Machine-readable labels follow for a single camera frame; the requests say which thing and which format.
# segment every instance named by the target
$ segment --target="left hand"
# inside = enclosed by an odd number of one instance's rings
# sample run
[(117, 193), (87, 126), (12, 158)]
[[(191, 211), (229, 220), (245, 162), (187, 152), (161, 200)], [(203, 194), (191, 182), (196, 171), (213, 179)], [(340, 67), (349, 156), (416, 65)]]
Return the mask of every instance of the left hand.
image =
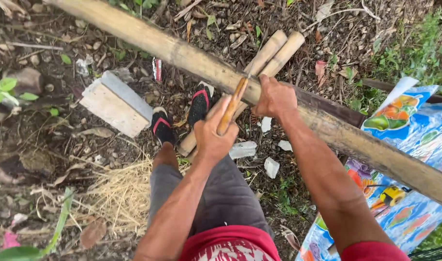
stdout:
[(219, 136), (216, 133), (216, 129), (231, 98), (232, 96), (223, 97), (220, 101), (221, 105), (211, 119), (206, 121), (200, 120), (194, 125), (198, 148), (196, 157), (213, 166), (229, 153), (239, 133), (239, 127), (234, 122), (230, 123), (228, 131), (223, 136)]

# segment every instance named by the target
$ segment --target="red shirt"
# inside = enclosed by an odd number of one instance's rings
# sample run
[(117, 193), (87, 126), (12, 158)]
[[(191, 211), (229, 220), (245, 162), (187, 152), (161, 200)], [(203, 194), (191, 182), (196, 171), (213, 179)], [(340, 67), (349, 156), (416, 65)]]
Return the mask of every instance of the red shirt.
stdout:
[[(314, 261), (311, 256), (305, 261)], [(278, 251), (269, 234), (249, 226), (213, 228), (187, 239), (179, 260), (241, 260), (280, 261)], [(392, 244), (368, 241), (353, 244), (343, 250), (342, 261), (409, 261)]]

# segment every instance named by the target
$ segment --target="foot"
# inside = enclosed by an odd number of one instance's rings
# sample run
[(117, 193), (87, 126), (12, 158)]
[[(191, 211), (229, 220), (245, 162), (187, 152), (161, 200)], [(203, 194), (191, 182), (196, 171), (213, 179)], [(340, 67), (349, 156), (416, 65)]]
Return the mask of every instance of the foot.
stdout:
[(208, 84), (201, 82), (197, 88), (195, 88), (195, 94), (192, 97), (192, 105), (189, 109), (189, 115), (187, 116), (187, 122), (190, 127), (194, 127), (195, 122), (204, 120), (206, 114), (211, 108), (211, 97), (213, 96), (213, 90)]
[(157, 107), (153, 109), (152, 125), (150, 127), (161, 145), (165, 142), (169, 142), (173, 146), (176, 144), (176, 136), (164, 108)]

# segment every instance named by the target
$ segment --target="gray shorts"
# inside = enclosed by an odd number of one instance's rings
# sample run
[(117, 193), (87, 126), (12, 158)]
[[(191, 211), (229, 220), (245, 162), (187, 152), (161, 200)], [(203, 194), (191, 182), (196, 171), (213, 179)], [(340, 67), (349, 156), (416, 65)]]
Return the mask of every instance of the gray shorts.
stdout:
[[(150, 175), (147, 227), (182, 179), (183, 175), (169, 165), (161, 164), (154, 169)], [(189, 236), (226, 225), (259, 228), (273, 238), (259, 200), (229, 155), (218, 162), (208, 177)]]

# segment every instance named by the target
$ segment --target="dry grass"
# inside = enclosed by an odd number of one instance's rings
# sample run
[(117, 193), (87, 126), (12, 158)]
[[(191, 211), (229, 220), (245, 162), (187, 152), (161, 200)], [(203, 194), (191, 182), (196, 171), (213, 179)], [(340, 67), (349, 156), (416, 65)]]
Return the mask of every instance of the dry grass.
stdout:
[[(145, 234), (150, 207), (152, 161), (147, 155), (124, 169), (97, 173), (96, 184), (88, 189), (90, 197), (85, 202), (73, 201), (79, 205), (77, 212), (105, 218), (109, 231), (114, 234)], [(179, 170), (183, 173), (188, 168), (189, 164), (186, 163)]]

